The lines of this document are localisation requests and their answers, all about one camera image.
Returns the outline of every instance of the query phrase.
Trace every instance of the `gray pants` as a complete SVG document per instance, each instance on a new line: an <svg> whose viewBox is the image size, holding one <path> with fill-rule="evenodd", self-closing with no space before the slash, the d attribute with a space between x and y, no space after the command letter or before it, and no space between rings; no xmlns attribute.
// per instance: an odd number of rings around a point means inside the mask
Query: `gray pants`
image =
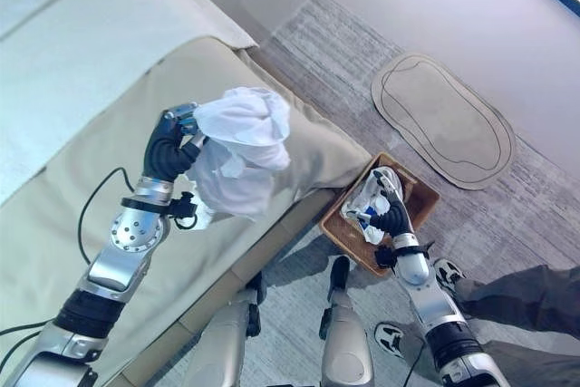
<svg viewBox="0 0 580 387"><path fill-rule="evenodd" d="M464 314L580 339L580 267L555 271L548 266L537 266L502 276L487 285L461 279L456 283L456 291L456 302ZM399 327L405 334L401 353L412 365L423 345L421 333L414 324ZM580 386L580 356L544 353L497 341L482 346L512 387ZM415 372L440 382L427 347Z"/></svg>

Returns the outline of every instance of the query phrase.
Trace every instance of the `wicker basket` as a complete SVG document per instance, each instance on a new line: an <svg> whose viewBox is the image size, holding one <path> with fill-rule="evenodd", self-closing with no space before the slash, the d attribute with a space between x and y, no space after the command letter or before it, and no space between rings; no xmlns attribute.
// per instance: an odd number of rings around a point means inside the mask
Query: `wicker basket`
<svg viewBox="0 0 580 387"><path fill-rule="evenodd" d="M379 153L374 157L353 185L334 202L319 223L320 229L338 247L376 276L385 276L389 272L388 269L379 268L375 261L374 252L378 246L366 242L362 231L356 223L350 219L343 218L341 207L353 191L361 183L364 183L371 173L371 169L382 166L394 169L401 179L404 203L409 212L411 223L415 230L419 229L421 224L427 219L435 203L439 200L440 195L426 183L413 176L410 171L387 153ZM391 237L385 236L380 245L388 245L390 243Z"/></svg>

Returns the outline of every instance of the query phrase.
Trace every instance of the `white cloth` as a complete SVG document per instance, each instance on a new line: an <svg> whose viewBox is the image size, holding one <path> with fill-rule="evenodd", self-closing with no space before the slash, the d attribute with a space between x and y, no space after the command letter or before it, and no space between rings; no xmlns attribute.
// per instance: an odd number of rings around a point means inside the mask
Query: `white cloth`
<svg viewBox="0 0 580 387"><path fill-rule="evenodd" d="M267 210L273 173L290 158L289 106L264 88L236 88L194 110L199 129L210 140L187 172L199 196L216 212L256 219Z"/></svg>
<svg viewBox="0 0 580 387"><path fill-rule="evenodd" d="M209 0L0 5L0 204L185 42L212 36L234 48L255 45Z"/></svg>
<svg viewBox="0 0 580 387"><path fill-rule="evenodd" d="M396 189L399 198L402 198L402 185L399 177L389 167L378 167L371 171L369 177L361 184L358 189L356 189L353 194L345 200L343 206L341 207L341 214L343 218L349 219L346 212L348 210L356 210L357 212L366 213L368 215L382 215L387 213L391 205L389 201L381 195L382 187L377 183L377 178L374 177L374 171L380 171L387 179L391 182L393 187ZM384 232L378 228L371 227L366 224L362 224L358 220L356 223L359 229L364 235L364 240L367 242L378 245L384 238Z"/></svg>

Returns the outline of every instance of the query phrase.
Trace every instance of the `blue part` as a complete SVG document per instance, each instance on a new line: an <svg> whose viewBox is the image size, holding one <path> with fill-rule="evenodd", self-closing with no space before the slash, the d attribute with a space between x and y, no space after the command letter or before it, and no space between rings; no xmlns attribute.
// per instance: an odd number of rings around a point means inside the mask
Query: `blue part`
<svg viewBox="0 0 580 387"><path fill-rule="evenodd" d="M366 213L367 215L371 215L372 216L372 215L376 215L377 214L377 211L374 208L372 208L371 206L369 206L368 208L366 208L366 210L364 211L364 213ZM361 219L359 219L359 226L361 226L361 228L363 230L365 230L369 225L366 222L364 222Z"/></svg>

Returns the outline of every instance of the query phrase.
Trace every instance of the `white towel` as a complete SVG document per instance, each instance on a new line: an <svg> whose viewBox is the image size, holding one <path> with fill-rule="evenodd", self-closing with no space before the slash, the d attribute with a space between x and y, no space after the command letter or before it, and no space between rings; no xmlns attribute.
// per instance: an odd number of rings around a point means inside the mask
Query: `white towel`
<svg viewBox="0 0 580 387"><path fill-rule="evenodd" d="M199 129L210 138L187 172L204 203L216 212L257 219L268 207L273 173L290 158L289 106L263 88L236 88L194 111Z"/></svg>

